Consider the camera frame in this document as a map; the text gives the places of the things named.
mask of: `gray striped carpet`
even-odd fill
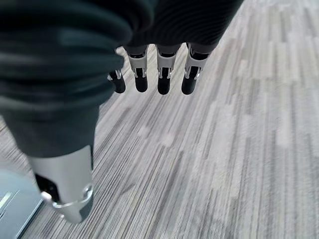
[[[44,207],[24,238],[319,238],[319,1],[246,0],[191,96],[186,52],[167,96],[154,46],[144,94],[126,58],[127,91],[101,106],[90,218]],[[31,178],[1,125],[1,166]]]

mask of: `black rubber tip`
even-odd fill
[[[161,95],[166,95],[169,92],[170,79],[163,77],[159,78],[158,91]]]
[[[118,79],[118,78],[115,78],[112,80],[112,82],[114,83],[115,85],[115,92],[116,93],[123,93],[126,89],[125,87],[125,82],[124,82],[124,79],[123,79],[123,76]]]
[[[147,77],[137,77],[135,78],[135,86],[139,92],[145,92],[148,89],[148,79]]]
[[[181,91],[185,94],[185,95],[190,95],[191,93],[193,93],[194,89],[196,86],[196,80],[193,78],[185,78],[183,79],[183,83],[181,85]]]

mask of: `robotic finger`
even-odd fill
[[[188,43],[188,54],[185,64],[185,75],[181,90],[185,95],[193,93],[207,59],[216,45],[199,45]]]
[[[129,57],[130,65],[134,73],[136,89],[139,92],[145,92],[148,89],[148,45],[139,47],[125,46],[124,49]]]
[[[170,88],[170,77],[174,69],[176,54],[181,44],[175,46],[162,46],[157,47],[157,63],[158,63],[158,91],[161,95],[166,95]]]

